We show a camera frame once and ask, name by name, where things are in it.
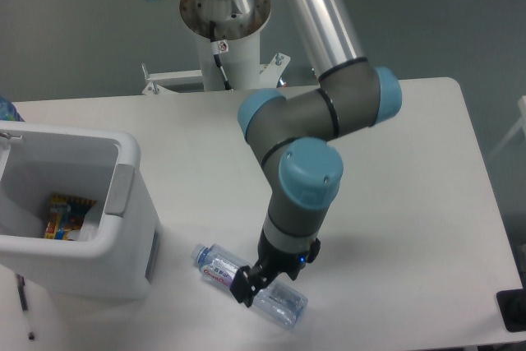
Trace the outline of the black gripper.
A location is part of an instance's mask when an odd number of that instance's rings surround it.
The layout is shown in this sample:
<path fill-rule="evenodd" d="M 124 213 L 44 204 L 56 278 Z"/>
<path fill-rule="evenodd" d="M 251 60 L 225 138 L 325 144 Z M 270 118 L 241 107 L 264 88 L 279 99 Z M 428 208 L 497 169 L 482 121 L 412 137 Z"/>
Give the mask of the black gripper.
<path fill-rule="evenodd" d="M 256 264 L 240 267 L 229 290 L 238 303 L 251 307 L 255 296 L 280 274 L 296 280 L 305 266 L 317 258 L 320 249 L 321 241 L 316 238 L 307 250 L 284 252 L 271 244 L 264 231 L 261 231 Z"/>

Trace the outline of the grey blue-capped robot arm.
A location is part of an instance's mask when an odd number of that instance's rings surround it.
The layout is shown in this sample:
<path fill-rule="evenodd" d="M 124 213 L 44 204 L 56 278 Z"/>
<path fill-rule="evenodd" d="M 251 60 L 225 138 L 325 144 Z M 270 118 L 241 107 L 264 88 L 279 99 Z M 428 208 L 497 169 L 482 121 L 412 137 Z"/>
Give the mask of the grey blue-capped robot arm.
<path fill-rule="evenodd" d="M 288 0 L 318 87 L 292 98 L 261 87 L 259 52 L 248 48 L 270 17 L 270 0 L 181 0 L 201 48 L 207 90 L 252 89 L 238 124 L 272 194 L 253 266 L 231 292 L 246 305 L 280 274 L 296 279 L 313 262 L 317 234 L 343 175 L 330 141 L 394 117 L 402 92 L 393 72 L 372 67 L 342 0 Z"/>

